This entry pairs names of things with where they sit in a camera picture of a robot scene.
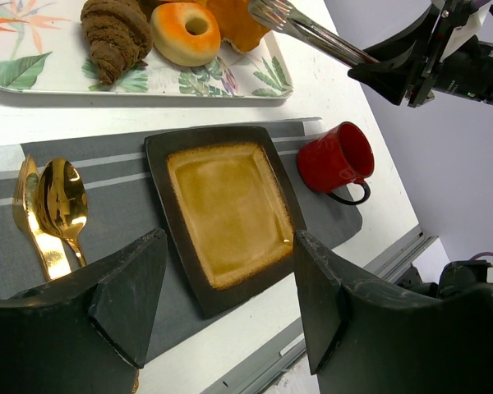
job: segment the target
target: gold spoon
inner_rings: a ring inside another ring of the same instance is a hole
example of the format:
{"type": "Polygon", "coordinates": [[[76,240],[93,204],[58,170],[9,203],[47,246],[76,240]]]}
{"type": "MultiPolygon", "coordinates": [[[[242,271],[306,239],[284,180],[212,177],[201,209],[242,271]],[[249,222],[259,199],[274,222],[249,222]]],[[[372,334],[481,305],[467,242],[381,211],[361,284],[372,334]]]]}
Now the gold spoon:
{"type": "Polygon", "coordinates": [[[86,266],[79,233],[88,218],[88,200],[81,176],[64,158],[50,161],[39,181],[39,220],[53,236],[65,240],[81,267],[86,266]]]}

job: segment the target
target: gold fork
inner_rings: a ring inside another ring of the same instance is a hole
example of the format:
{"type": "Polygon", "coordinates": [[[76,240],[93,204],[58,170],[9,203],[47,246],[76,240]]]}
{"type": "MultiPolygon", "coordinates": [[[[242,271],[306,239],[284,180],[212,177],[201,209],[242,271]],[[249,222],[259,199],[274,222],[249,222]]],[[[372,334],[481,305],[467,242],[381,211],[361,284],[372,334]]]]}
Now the gold fork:
{"type": "Polygon", "coordinates": [[[52,281],[71,272],[62,241],[46,234],[39,225],[36,215],[39,173],[34,159],[28,155],[21,165],[13,194],[13,218],[20,228],[35,244],[42,260],[44,274],[52,281]]]}

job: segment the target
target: gold cutlery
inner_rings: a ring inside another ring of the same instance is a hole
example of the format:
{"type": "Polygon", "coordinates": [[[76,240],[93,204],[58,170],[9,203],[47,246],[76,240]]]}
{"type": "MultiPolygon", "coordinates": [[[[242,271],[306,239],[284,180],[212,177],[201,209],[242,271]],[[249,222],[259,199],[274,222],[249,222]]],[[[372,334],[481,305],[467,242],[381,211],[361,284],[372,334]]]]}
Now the gold cutlery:
{"type": "Polygon", "coordinates": [[[133,390],[131,394],[136,394],[137,390],[139,390],[139,369],[137,370],[137,374],[135,376],[135,382],[133,383],[133,390]]]}
{"type": "Polygon", "coordinates": [[[88,218],[88,200],[78,171],[64,158],[49,162],[40,176],[38,215],[44,230],[65,240],[86,266],[79,233],[88,218]]]}
{"type": "Polygon", "coordinates": [[[42,260],[44,274],[52,281],[71,272],[62,241],[46,234],[37,220],[37,189],[39,174],[31,156],[22,163],[13,195],[13,217],[15,224],[35,244],[42,260]]]}

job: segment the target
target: croissant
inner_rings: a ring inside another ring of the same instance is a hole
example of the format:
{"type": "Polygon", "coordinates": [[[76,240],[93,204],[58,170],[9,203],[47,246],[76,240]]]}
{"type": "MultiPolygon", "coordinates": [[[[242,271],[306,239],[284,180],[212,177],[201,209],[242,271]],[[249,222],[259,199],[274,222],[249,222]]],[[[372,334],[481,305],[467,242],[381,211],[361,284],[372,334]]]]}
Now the croissant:
{"type": "Polygon", "coordinates": [[[88,0],[81,22],[103,84],[112,85],[152,49],[150,27],[137,0],[88,0]]]}

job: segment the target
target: square plate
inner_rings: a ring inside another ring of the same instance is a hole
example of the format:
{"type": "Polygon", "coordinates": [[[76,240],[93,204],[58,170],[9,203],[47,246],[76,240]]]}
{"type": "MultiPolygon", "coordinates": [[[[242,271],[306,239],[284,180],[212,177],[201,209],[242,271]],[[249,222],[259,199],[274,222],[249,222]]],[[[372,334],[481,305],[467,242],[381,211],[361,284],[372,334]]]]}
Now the square plate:
{"type": "Polygon", "coordinates": [[[145,139],[170,235],[207,316],[293,271],[299,203],[266,129],[224,126],[145,139]]]}

